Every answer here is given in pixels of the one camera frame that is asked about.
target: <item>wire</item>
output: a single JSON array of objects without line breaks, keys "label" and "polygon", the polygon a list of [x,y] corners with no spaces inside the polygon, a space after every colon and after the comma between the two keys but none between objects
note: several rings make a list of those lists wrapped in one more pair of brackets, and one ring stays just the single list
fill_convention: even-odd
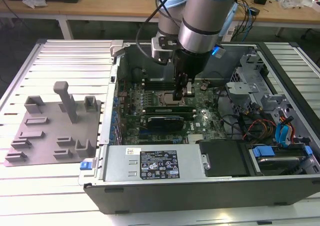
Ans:
[{"label": "wire", "polygon": [[241,1],[243,3],[242,4],[238,3],[238,4],[240,6],[242,6],[242,8],[245,11],[244,19],[243,19],[241,25],[237,28],[235,34],[232,36],[231,40],[234,39],[235,37],[237,37],[239,34],[245,32],[245,35],[244,35],[244,37],[242,39],[242,41],[244,41],[246,39],[247,35],[249,34],[250,30],[253,28],[253,24],[254,24],[254,22],[256,21],[256,18],[257,18],[257,16],[252,16],[251,10],[250,10],[250,7],[249,7],[248,3],[245,0],[241,0]]},{"label": "wire", "polygon": [[2,1],[4,2],[5,6],[8,8],[8,10],[11,11],[11,13],[12,13],[13,15],[15,15],[15,17],[16,17],[19,21],[21,21],[21,23],[22,23],[28,30],[30,30],[30,31],[33,33],[32,29],[8,6],[8,4],[6,3],[6,1],[5,1],[5,0],[2,0]]},{"label": "wire", "polygon": [[159,64],[159,65],[167,65],[166,63],[164,62],[161,62],[161,61],[158,61],[158,60],[155,60],[154,58],[152,58],[151,56],[149,56],[141,47],[140,43],[139,43],[139,36],[140,36],[140,33],[144,27],[144,25],[146,23],[148,23],[153,17],[154,15],[160,10],[161,7],[163,7],[163,5],[166,3],[167,0],[164,0],[154,11],[153,13],[145,20],[144,23],[142,23],[142,25],[140,26],[136,36],[135,36],[135,42],[136,42],[136,46],[138,47],[138,49],[141,51],[141,53],[148,59],[152,60],[153,62]]},{"label": "wire", "polygon": [[178,19],[176,19],[176,18],[173,18],[173,17],[171,16],[170,12],[168,11],[168,9],[167,9],[167,7],[166,7],[165,4],[163,5],[163,8],[164,8],[164,10],[166,11],[167,15],[164,14],[161,10],[159,10],[159,13],[160,13],[161,15],[163,15],[164,17],[172,20],[173,23],[174,23],[178,28],[180,28],[180,26],[176,23],[176,21],[179,22],[179,23],[181,23],[182,21],[181,21],[181,20],[178,20]]},{"label": "wire", "polygon": [[2,81],[3,83],[5,83],[5,84],[7,84],[7,85],[10,84],[10,82],[6,82],[5,80],[3,80],[1,76],[0,76],[0,81]]},{"label": "wire", "polygon": [[247,5],[248,5],[248,4],[246,4],[246,1],[245,1],[245,0],[241,0],[241,1],[243,2],[243,4],[240,4],[240,3],[239,3],[239,5],[244,9],[244,12],[245,12],[245,14],[244,14],[244,19],[243,19],[241,25],[237,28],[236,33],[232,36],[231,40],[232,40],[233,38],[235,38],[235,37],[239,34],[239,31],[240,31],[241,27],[243,26],[244,22],[246,21],[245,26],[243,27],[243,29],[246,28],[246,26],[247,26],[247,24],[248,24],[247,22],[249,21],[249,14],[248,14],[248,11],[247,11]]}]

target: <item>metal slat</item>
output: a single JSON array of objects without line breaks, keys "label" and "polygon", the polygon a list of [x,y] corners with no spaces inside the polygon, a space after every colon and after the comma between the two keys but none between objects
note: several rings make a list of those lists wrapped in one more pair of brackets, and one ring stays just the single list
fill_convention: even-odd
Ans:
[{"label": "metal slat", "polygon": [[292,49],[292,50],[270,50],[272,54],[274,55],[298,55],[298,53]]},{"label": "metal slat", "polygon": [[75,177],[79,175],[79,163],[53,164],[53,165],[30,165],[20,167],[5,167],[0,165],[0,180],[15,178],[52,178],[52,177]]},{"label": "metal slat", "polygon": [[317,85],[297,85],[296,88],[298,91],[300,91],[300,93],[320,93],[320,87]]},{"label": "metal slat", "polygon": [[270,50],[291,50],[292,46],[291,45],[287,45],[287,44],[283,44],[283,45],[278,45],[278,44],[268,44],[267,47]]},{"label": "metal slat", "polygon": [[288,42],[266,42],[265,43],[268,47],[270,46],[270,45],[290,45],[290,43],[288,43]]},{"label": "metal slat", "polygon": [[26,78],[109,78],[110,71],[34,71],[28,72]]},{"label": "metal slat", "polygon": [[100,48],[100,47],[110,47],[111,41],[99,42],[99,41],[48,41],[45,47],[90,47],[90,48]]},{"label": "metal slat", "polygon": [[310,104],[310,101],[320,101],[319,93],[302,93],[302,96]]},{"label": "metal slat", "polygon": [[309,105],[313,110],[320,110],[320,101],[310,101]]},{"label": "metal slat", "polygon": [[66,81],[69,86],[108,86],[110,73],[105,73],[107,78],[96,79],[74,79],[74,78],[53,78],[53,79],[24,79],[20,86],[53,86],[56,81]]},{"label": "metal slat", "polygon": [[1,215],[46,214],[98,210],[94,202],[82,194],[0,197]]},{"label": "metal slat", "polygon": [[314,78],[319,79],[318,75],[314,72],[288,72],[290,78]]},{"label": "metal slat", "polygon": [[282,66],[285,72],[314,72],[308,66],[299,66],[299,65],[291,65],[291,66]]},{"label": "metal slat", "polygon": [[108,47],[46,47],[41,50],[41,53],[110,53]]},{"label": "metal slat", "polygon": [[[95,86],[95,87],[87,87],[87,86],[69,86],[68,93],[69,94],[106,94],[108,91],[107,86]],[[19,95],[40,95],[40,94],[55,94],[54,88],[52,86],[23,86],[17,89],[15,92]]]},{"label": "metal slat", "polygon": [[34,65],[45,65],[45,64],[49,64],[49,65],[60,65],[60,64],[64,64],[64,65],[88,65],[88,64],[92,64],[92,65],[106,65],[108,63],[110,64],[110,69],[111,69],[111,65],[112,62],[106,60],[106,59],[63,59],[63,58],[48,58],[48,59],[37,59],[34,61]]},{"label": "metal slat", "polygon": [[301,60],[299,55],[274,55],[277,60]]},{"label": "metal slat", "polygon": [[60,52],[60,53],[42,53],[38,55],[38,59],[109,59],[111,55],[109,53],[68,53],[68,52]]},{"label": "metal slat", "polygon": [[30,71],[107,71],[105,65],[33,65]]},{"label": "metal slat", "polygon": [[77,178],[1,180],[0,189],[1,197],[84,193]]},{"label": "metal slat", "polygon": [[301,60],[301,58],[299,60],[278,60],[278,62],[281,66],[285,66],[285,65],[309,66],[304,60]]}]

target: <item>power supply label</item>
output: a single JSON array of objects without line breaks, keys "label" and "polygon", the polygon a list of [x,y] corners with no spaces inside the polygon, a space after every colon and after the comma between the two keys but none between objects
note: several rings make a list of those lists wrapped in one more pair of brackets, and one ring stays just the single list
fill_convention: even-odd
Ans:
[{"label": "power supply label", "polygon": [[180,178],[177,151],[141,151],[140,178],[143,180]]}]

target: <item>table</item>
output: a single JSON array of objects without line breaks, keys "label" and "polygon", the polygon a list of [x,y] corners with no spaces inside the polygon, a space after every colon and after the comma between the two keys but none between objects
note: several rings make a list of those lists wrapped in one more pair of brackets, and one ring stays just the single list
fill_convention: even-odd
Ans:
[{"label": "table", "polygon": [[[255,26],[320,28],[320,13],[310,7],[282,9],[278,2],[267,1],[266,5],[250,6],[260,9]],[[20,18],[55,19],[59,21],[65,39],[73,39],[69,20],[99,21],[145,21],[155,9],[155,0],[79,0],[78,3],[48,2],[44,8],[32,9],[21,1],[6,1]],[[0,2],[0,17],[15,18],[3,2]],[[238,10],[232,27],[242,21],[244,15]],[[157,22],[157,15],[151,22]]]},{"label": "table", "polygon": [[60,101],[53,93],[56,81],[67,81],[75,100],[83,100],[86,95],[101,100],[100,121],[103,119],[113,62],[111,44],[110,40],[49,40],[36,44],[0,100],[1,225],[257,225],[257,221],[282,226],[319,225],[320,193],[292,206],[107,216],[79,186],[80,164],[4,167],[5,155],[26,111],[27,96],[40,95],[44,102]]}]

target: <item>robotic arm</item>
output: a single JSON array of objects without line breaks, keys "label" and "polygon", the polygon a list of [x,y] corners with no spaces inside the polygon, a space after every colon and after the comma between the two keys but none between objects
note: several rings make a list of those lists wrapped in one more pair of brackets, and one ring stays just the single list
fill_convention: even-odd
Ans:
[{"label": "robotic arm", "polygon": [[[183,8],[185,1],[183,14],[181,14],[180,9]],[[195,76],[204,70],[234,1],[180,0],[179,4],[179,0],[171,2],[168,0],[168,6],[167,3],[165,4],[172,17],[181,19],[182,16],[178,28],[172,19],[163,17],[162,14],[159,19],[159,32],[157,34],[162,39],[165,37],[177,38],[178,43],[172,56],[175,72],[174,100],[195,95],[192,83]]]}]

